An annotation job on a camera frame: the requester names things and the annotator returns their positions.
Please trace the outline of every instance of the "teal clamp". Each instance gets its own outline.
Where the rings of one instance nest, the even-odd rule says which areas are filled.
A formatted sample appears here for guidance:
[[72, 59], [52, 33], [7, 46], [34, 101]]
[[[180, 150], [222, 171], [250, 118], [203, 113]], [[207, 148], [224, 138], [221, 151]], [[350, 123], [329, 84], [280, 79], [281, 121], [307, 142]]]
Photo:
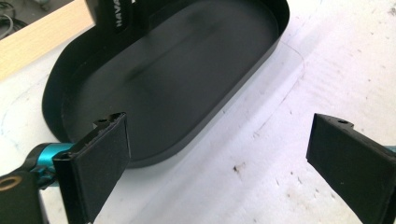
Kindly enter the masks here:
[[37, 164], [31, 172], [38, 174], [38, 186], [45, 189], [48, 186], [56, 187], [56, 171], [52, 158], [63, 151], [69, 150], [74, 144], [53, 143], [47, 145], [37, 159]]
[[396, 153], [396, 147], [385, 147], [385, 148], [387, 148], [388, 150]]
[[71, 143], [53, 143], [49, 144], [44, 150], [41, 152], [40, 156], [37, 160], [37, 166], [45, 166], [48, 167], [50, 171], [55, 173], [55, 168], [53, 167], [52, 157], [56, 154], [69, 150], [74, 144]]

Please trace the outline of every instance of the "white table surface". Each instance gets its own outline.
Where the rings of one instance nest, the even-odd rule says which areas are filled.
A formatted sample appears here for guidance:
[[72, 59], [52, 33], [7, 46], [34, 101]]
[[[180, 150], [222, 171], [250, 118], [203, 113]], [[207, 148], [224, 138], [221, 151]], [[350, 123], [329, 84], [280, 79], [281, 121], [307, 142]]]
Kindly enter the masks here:
[[[360, 223], [305, 153], [314, 113], [396, 145], [396, 2], [289, 4], [271, 58], [180, 153], [125, 171], [95, 223]], [[56, 142], [41, 98], [64, 47], [0, 82], [0, 174]], [[67, 223], [60, 191], [42, 195]]]

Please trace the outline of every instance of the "wooden board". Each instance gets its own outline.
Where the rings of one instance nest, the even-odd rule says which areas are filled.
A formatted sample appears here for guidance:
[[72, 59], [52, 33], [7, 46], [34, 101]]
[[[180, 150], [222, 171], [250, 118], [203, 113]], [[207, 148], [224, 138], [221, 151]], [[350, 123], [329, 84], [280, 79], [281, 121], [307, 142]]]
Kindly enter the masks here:
[[0, 80], [93, 26], [84, 0], [75, 0], [0, 41]]

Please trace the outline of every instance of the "black plastic tray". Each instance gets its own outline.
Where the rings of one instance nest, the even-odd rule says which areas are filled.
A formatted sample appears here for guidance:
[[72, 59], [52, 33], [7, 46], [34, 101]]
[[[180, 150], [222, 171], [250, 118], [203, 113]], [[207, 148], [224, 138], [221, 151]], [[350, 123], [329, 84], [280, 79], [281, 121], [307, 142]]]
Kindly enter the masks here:
[[285, 0], [138, 1], [120, 31], [88, 3], [97, 25], [54, 65], [44, 117], [76, 142], [93, 120], [126, 112], [131, 167], [186, 146], [271, 55], [290, 16]]

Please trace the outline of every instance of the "clamp jaw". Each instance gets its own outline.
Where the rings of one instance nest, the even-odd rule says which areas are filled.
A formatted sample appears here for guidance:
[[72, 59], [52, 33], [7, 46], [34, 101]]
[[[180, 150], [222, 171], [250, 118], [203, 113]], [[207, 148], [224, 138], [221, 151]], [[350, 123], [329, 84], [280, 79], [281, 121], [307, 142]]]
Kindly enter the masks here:
[[99, 119], [75, 144], [41, 144], [0, 177], [2, 223], [49, 223], [39, 189], [59, 183], [69, 223], [92, 223], [127, 167], [131, 151], [124, 113]]
[[353, 130], [353, 124], [316, 114], [306, 157], [364, 224], [396, 218], [396, 151]]

